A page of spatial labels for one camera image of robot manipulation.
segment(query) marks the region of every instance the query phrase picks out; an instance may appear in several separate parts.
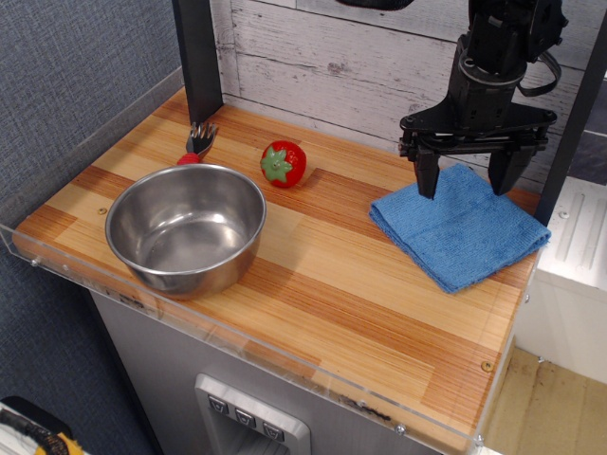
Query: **stainless steel bowl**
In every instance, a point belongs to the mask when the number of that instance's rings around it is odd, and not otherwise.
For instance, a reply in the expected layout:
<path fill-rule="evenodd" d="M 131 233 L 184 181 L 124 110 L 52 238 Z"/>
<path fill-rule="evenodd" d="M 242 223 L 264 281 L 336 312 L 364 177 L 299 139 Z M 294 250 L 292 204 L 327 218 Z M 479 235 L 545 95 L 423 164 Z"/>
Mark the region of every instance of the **stainless steel bowl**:
<path fill-rule="evenodd" d="M 105 236 L 147 286 L 176 298 L 237 282 L 257 253 L 266 199 L 234 170 L 211 164 L 151 173 L 112 205 Z"/>

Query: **wooden floor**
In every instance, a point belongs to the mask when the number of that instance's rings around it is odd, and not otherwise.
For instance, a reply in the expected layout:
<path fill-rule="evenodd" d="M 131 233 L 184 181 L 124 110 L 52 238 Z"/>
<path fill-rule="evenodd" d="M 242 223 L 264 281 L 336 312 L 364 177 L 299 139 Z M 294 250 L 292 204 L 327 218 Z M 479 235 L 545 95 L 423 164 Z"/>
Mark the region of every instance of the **wooden floor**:
<path fill-rule="evenodd" d="M 607 385 L 515 349 L 485 441 L 503 455 L 606 454 Z"/>

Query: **gray carpet wall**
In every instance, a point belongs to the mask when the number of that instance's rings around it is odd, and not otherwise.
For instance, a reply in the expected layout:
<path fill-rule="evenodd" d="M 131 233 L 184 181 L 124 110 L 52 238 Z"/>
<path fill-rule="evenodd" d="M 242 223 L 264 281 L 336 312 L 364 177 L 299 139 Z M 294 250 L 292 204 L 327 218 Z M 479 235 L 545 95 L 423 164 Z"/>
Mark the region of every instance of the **gray carpet wall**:
<path fill-rule="evenodd" d="M 0 2 L 0 223 L 15 228 L 182 84 L 168 0 Z M 154 453 L 75 284 L 0 245 L 0 398 L 95 455 Z"/>

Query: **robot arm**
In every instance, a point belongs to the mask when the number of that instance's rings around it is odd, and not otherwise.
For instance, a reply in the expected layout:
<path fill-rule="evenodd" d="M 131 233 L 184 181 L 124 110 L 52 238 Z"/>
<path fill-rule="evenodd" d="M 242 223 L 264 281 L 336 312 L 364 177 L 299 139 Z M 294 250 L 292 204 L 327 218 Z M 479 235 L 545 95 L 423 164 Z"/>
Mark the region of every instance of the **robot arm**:
<path fill-rule="evenodd" d="M 375 9 L 402 9 L 413 0 L 340 0 Z M 531 158 L 545 150 L 552 111 L 512 102 L 552 90 L 561 75 L 547 52 L 561 42 L 567 21 L 561 0 L 469 0 L 469 31 L 457 43 L 447 96 L 431 109 L 402 119 L 399 150 L 414 163 L 419 193 L 433 198 L 440 155 L 489 153 L 496 194 L 512 189 Z M 555 80 L 522 88 L 527 63 L 542 61 Z"/>

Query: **control panel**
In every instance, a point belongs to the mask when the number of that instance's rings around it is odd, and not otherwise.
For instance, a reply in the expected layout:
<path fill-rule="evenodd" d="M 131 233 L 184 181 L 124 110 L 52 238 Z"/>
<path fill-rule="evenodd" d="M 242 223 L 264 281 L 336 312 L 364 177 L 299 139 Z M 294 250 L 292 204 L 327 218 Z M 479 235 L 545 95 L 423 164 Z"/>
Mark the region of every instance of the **control panel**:
<path fill-rule="evenodd" d="M 310 430 L 301 420 L 224 384 L 199 374 L 198 406 L 215 455 L 251 453 L 311 455 Z"/>

